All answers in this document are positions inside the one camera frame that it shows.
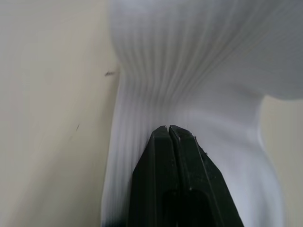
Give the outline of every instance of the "small insect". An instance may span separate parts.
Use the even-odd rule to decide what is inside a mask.
[[[105,76],[107,77],[107,76],[112,76],[112,75],[115,75],[116,74],[116,72],[110,72],[110,71],[108,71],[106,74],[105,74]]]

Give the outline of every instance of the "white ribbed cotton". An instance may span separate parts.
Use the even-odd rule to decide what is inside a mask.
[[[151,132],[191,131],[221,170],[245,227],[282,227],[283,197],[263,149],[263,96],[303,97],[298,0],[112,0],[122,65],[102,226],[125,223],[130,178]]]

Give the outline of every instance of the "beige wall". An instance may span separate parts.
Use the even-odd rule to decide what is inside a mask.
[[[96,227],[117,77],[104,0],[0,1],[0,226]]]
[[[303,101],[267,97],[261,110],[265,146],[282,184],[287,226],[303,225]]]

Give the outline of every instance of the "wall surface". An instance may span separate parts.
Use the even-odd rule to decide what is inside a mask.
[[[282,185],[286,226],[300,227],[303,223],[303,101],[265,98],[261,128]]]
[[[0,0],[0,226],[96,227],[118,77],[104,0]]]

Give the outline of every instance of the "cream wall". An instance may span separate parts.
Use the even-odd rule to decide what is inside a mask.
[[[0,0],[0,226],[95,227],[116,67],[104,0]]]
[[[287,226],[303,225],[303,101],[265,98],[261,128],[285,196]]]

